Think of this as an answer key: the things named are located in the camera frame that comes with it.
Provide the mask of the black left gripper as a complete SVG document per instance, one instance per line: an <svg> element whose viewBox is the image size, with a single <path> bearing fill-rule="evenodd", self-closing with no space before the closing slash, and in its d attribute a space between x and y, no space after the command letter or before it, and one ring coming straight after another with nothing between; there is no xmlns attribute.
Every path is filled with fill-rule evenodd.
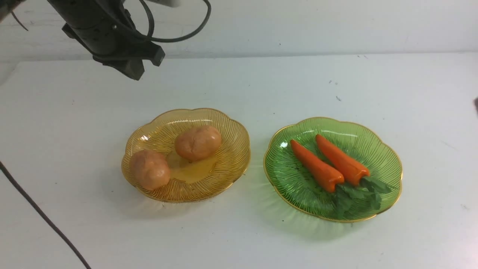
<svg viewBox="0 0 478 269"><path fill-rule="evenodd" d="M128 78L140 80L144 60L160 66L165 52L143 37L123 0L50 0L65 20L63 32L78 41L92 58Z"/></svg>

